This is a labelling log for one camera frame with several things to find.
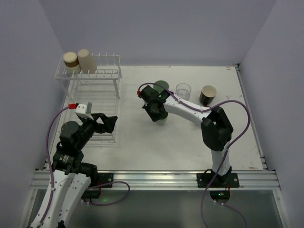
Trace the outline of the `green cup shelf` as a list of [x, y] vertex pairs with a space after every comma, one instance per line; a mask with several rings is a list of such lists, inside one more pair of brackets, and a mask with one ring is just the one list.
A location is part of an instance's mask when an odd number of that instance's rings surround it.
[[168, 119], [168, 117], [165, 117], [163, 119], [157, 120], [155, 123], [157, 125], [164, 125], [166, 123], [167, 119]]
[[169, 89], [169, 84], [166, 81], [159, 80], [154, 83], [153, 88], [161, 93], [164, 89]]

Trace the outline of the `clear faceted glass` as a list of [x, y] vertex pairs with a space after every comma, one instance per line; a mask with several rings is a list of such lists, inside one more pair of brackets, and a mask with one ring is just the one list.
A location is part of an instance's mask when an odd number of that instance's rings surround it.
[[176, 94], [180, 98], [184, 100], [189, 100], [190, 99], [190, 94], [191, 94], [191, 86], [187, 83], [180, 83], [176, 85]]

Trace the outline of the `beige cup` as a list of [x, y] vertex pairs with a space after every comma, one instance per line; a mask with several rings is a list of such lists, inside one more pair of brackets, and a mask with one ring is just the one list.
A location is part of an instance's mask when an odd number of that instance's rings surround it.
[[77, 54], [78, 62], [84, 74], [93, 74], [97, 70], [97, 64], [88, 49], [82, 49]]

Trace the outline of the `black mug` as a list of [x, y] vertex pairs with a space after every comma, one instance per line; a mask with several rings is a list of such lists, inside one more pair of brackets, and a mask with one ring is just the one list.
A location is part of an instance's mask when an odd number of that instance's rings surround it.
[[203, 106], [208, 106], [216, 97], [217, 90], [211, 85], [206, 85], [202, 88], [199, 101]]

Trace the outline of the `brown and cream cup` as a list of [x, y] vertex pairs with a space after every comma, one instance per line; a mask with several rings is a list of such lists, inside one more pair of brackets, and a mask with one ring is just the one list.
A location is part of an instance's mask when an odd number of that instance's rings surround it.
[[75, 52], [67, 52], [63, 55], [63, 61], [66, 71], [70, 74], [78, 74], [81, 71], [77, 54]]

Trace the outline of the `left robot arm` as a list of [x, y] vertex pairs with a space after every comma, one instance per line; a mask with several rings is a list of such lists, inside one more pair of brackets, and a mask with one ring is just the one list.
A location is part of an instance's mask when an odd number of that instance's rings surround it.
[[48, 188], [32, 228], [67, 227], [81, 196], [97, 183], [97, 166], [82, 161], [82, 149], [94, 133], [112, 133], [118, 117], [96, 113], [78, 118], [82, 124], [68, 121], [62, 125]]

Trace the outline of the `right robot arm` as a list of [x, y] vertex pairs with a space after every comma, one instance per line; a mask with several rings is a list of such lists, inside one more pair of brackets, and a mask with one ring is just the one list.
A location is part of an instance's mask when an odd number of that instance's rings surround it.
[[199, 126], [204, 144], [211, 150], [212, 168], [210, 174], [204, 173], [201, 179], [211, 187], [225, 187], [232, 167], [228, 158], [228, 146], [233, 127], [221, 107], [208, 110], [205, 107], [188, 102], [171, 91], [164, 89], [160, 93], [147, 85], [137, 91], [144, 101], [143, 109], [153, 122], [175, 114]]

